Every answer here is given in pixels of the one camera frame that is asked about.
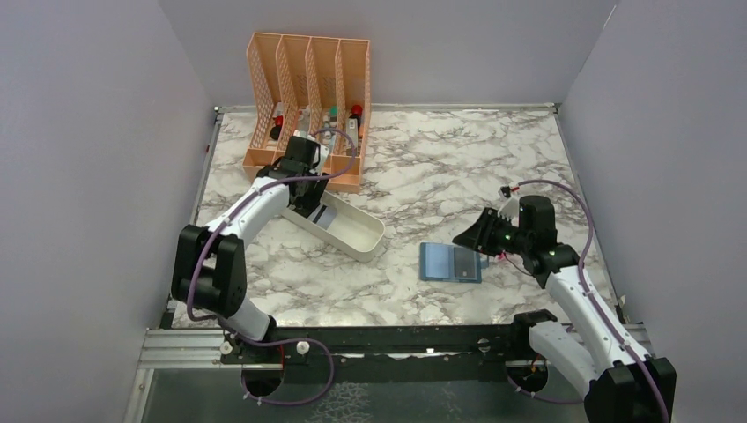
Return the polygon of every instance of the white marble surface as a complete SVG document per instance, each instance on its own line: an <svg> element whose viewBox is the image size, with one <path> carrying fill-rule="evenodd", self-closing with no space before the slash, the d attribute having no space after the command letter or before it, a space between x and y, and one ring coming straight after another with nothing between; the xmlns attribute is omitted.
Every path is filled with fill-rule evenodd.
<svg viewBox="0 0 747 423"><path fill-rule="evenodd" d="M199 225L249 188L241 162L254 127L253 113L225 116ZM248 296L258 307L281 326L510 323L539 308L567 322L533 278L506 262L492 261L481 284L418 280L420 242L451 242L483 207L499 207L501 185L534 178L573 184L551 113L374 111L368 142L360 194L340 197L384 221L384 250L359 263L274 219L247 248ZM572 198L548 187L522 191L552 199L558 239L581 251L586 220ZM587 269L611 303L595 249ZM183 304L174 317L174 327L214 324L190 322Z"/></svg>

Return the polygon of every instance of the cable clip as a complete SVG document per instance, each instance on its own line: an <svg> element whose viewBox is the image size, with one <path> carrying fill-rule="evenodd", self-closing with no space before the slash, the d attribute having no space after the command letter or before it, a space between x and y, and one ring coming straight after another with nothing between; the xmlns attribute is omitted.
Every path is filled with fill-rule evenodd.
<svg viewBox="0 0 747 423"><path fill-rule="evenodd" d="M499 193L501 197L504 198L511 198L511 194L516 194L519 191L519 186L517 184L511 184L511 185L504 185L500 187Z"/></svg>

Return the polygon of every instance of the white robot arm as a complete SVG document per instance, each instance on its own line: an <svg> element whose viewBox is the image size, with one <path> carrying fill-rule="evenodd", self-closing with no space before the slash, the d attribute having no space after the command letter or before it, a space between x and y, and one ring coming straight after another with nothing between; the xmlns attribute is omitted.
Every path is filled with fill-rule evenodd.
<svg viewBox="0 0 747 423"><path fill-rule="evenodd" d="M511 191L501 188L507 196ZM513 226L509 217L485 208L453 243L488 256L521 255L524 268L563 308L584 345L546 310L517 315L514 323L518 321L520 332L529 338L530 352L548 359L584 398L590 422L667 419L674 403L674 368L633 339L600 299L588 274L584 271L581 277L578 254L557 241L550 199L521 197L518 210L519 226Z"/></svg>
<svg viewBox="0 0 747 423"><path fill-rule="evenodd" d="M329 149L297 135L290 138L285 155L260 170L249 191L231 208L207 226L187 225L177 244L172 296L189 307L189 286L199 268L194 306L211 311L255 341L263 340L275 322L246 297L246 246L270 219L289 206L308 217L319 205L327 185L326 180L314 177L321 174ZM199 259L210 238L214 242L207 256L216 257L214 267L203 265Z"/></svg>

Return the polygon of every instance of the small bottle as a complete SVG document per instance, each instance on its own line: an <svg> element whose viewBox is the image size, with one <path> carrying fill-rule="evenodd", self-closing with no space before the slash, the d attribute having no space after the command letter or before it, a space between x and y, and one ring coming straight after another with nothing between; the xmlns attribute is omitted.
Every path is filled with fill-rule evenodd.
<svg viewBox="0 0 747 423"><path fill-rule="evenodd" d="M360 118L363 116L363 108L359 104L354 104L351 108L351 118L355 119L358 122L358 127L360 128Z"/></svg>
<svg viewBox="0 0 747 423"><path fill-rule="evenodd" d="M351 117L350 119L348 119L348 124L347 126L345 126L345 132L348 134L348 137L351 138L352 142L357 146L358 145L358 120L356 120L354 117Z"/></svg>
<svg viewBox="0 0 747 423"><path fill-rule="evenodd" d="M332 125L329 123L329 115L322 116L322 127L323 128L331 128L332 127ZM323 133L323 135L322 135L322 138L324 138L327 141L330 141L330 139L332 139L332 131L325 130L324 133Z"/></svg>
<svg viewBox="0 0 747 423"><path fill-rule="evenodd" d="M275 126L270 130L270 138L278 141L280 139L280 132L283 129L283 115L275 116Z"/></svg>

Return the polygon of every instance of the blue notebook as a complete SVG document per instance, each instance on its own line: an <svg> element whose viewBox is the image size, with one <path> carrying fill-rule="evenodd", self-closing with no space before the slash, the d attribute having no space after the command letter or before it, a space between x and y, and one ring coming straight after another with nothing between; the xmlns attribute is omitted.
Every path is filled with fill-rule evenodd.
<svg viewBox="0 0 747 423"><path fill-rule="evenodd" d="M480 283L484 267L487 260L481 262L475 251L438 242L420 243L420 280Z"/></svg>

